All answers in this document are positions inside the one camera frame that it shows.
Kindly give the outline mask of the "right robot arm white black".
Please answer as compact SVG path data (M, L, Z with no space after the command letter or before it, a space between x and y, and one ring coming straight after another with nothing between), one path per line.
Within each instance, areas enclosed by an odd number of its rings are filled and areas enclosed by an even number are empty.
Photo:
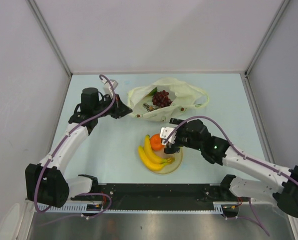
M173 154L181 147L190 148L199 151L211 164L246 173L254 180L227 175L219 188L220 197L226 201L247 197L269 202L298 218L298 165L288 168L254 158L234 146L226 133L223 133L223 138L212 135L203 119L204 116L170 119L169 123L174 127L162 127L160 130L164 152Z

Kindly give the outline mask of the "beige round plate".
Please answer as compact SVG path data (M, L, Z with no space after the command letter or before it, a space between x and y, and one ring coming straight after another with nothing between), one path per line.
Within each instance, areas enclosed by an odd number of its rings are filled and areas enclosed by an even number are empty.
M163 150L160 151L153 151L153 153L162 158L162 159L168 159L167 161L164 161L163 163L153 163L149 159L149 157L144 152L144 147L139 146L138 147L138 155L143 163L143 165L151 172L159 175L167 175L172 172L174 172L181 164L183 153L180 151L179 153L175 154L164 154Z

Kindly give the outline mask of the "translucent plastic avocado-print bag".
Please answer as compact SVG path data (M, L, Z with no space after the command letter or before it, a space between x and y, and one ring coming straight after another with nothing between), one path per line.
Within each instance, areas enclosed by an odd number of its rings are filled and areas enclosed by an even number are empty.
M132 109L130 115L152 122L167 122L186 110L204 108L209 103L205 90L172 77L136 87L127 96L127 105Z

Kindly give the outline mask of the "dark red fake grapes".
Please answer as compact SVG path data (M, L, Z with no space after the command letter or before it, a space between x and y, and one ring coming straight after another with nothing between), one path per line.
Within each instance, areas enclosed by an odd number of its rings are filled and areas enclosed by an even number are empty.
M152 97L152 104L160 108L168 107L172 103L172 100L169 98L168 91L158 91Z

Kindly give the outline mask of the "green orange fake mango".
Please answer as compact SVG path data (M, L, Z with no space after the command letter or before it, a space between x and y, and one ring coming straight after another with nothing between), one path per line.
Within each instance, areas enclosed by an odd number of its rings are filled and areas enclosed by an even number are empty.
M155 93L157 92L157 88L155 87L154 89L152 89L150 92L149 92L149 96L153 96Z

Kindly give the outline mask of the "brown fake nuts cluster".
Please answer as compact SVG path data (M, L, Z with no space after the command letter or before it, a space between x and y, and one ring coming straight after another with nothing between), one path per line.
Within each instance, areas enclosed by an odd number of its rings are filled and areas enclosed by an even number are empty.
M148 112L152 112L152 111L154 111L154 110L159 109L158 106L156 106L156 105L150 105L150 104L148 104L148 103L144 103L144 104L143 104L143 107L144 107Z

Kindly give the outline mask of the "orange fake persimmon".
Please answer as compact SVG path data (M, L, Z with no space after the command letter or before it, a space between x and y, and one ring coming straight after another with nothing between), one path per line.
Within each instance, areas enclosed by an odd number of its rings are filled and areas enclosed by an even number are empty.
M150 137L150 145L154 151L160 151L164 148L159 134L154 134Z

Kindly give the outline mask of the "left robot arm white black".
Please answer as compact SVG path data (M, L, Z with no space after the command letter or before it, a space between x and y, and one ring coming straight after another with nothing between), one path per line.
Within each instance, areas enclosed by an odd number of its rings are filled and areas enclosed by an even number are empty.
M34 204L62 207L69 198L84 195L93 200L99 195L97 179L80 174L65 179L65 169L79 146L90 136L98 119L111 116L120 119L132 113L118 94L102 94L97 88L83 89L81 102L74 109L62 139L38 164L25 169L28 200Z

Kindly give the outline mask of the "yellow fake banana bunch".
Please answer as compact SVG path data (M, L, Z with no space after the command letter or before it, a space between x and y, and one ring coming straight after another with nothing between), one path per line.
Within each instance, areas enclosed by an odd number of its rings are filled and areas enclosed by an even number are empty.
M165 166L175 161L173 157L161 158L156 155L151 148L149 135L144 138L144 146L138 147L138 155L145 167L152 172L161 171Z

